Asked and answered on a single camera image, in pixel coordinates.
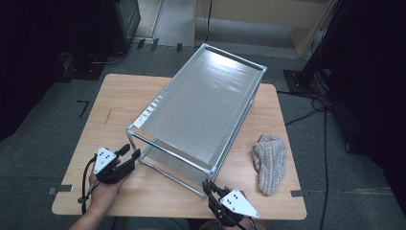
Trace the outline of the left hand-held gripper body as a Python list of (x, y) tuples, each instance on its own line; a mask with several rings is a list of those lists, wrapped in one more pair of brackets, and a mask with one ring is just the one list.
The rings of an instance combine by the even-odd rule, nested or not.
[(127, 166), (125, 162), (118, 164), (119, 157), (116, 151), (104, 147), (98, 149), (93, 173), (101, 183), (115, 184), (135, 170), (135, 166)]

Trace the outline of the silver metal shelf rack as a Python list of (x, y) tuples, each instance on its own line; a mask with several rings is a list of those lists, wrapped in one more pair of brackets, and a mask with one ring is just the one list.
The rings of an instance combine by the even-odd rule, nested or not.
[(138, 161), (205, 197), (247, 116), (267, 68), (202, 44), (127, 127)]

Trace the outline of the black metal stand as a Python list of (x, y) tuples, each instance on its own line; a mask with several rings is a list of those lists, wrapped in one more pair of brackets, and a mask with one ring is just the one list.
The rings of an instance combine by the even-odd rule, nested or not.
[(345, 14), (345, 1), (346, 0), (338, 0), (338, 3), (335, 4), (320, 43), (305, 67), (301, 71), (283, 71), (290, 92), (306, 94), (318, 93), (318, 87), (315, 84), (315, 74), (321, 69), (327, 69), (332, 66), (332, 60), (329, 55), (332, 53), (334, 35), (338, 33), (339, 24)]

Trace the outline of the grey knitted cloth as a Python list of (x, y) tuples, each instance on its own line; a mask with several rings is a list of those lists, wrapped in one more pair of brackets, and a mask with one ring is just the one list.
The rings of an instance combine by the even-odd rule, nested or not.
[(259, 174), (258, 189), (270, 196), (276, 191), (285, 174), (286, 147), (283, 140), (264, 133), (252, 147), (252, 157)]

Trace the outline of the person's legs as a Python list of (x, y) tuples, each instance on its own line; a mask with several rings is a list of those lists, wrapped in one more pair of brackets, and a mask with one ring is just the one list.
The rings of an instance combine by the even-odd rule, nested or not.
[(125, 230), (200, 230), (202, 225), (185, 218), (129, 218)]

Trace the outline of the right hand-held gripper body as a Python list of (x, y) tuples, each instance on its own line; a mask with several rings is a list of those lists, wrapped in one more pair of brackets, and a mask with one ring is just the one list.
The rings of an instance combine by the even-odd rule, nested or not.
[(259, 218), (257, 209), (248, 201), (238, 189), (225, 189), (228, 194), (220, 197), (213, 192), (208, 196), (208, 206), (223, 227), (244, 228), (242, 221)]

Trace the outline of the black floor base plate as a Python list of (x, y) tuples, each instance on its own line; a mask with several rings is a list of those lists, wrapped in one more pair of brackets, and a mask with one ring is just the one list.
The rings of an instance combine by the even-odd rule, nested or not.
[(94, 61), (90, 57), (75, 57), (69, 55), (66, 59), (67, 67), (63, 74), (63, 78), (70, 80), (87, 80), (97, 81), (104, 68), (104, 64), (99, 61)]

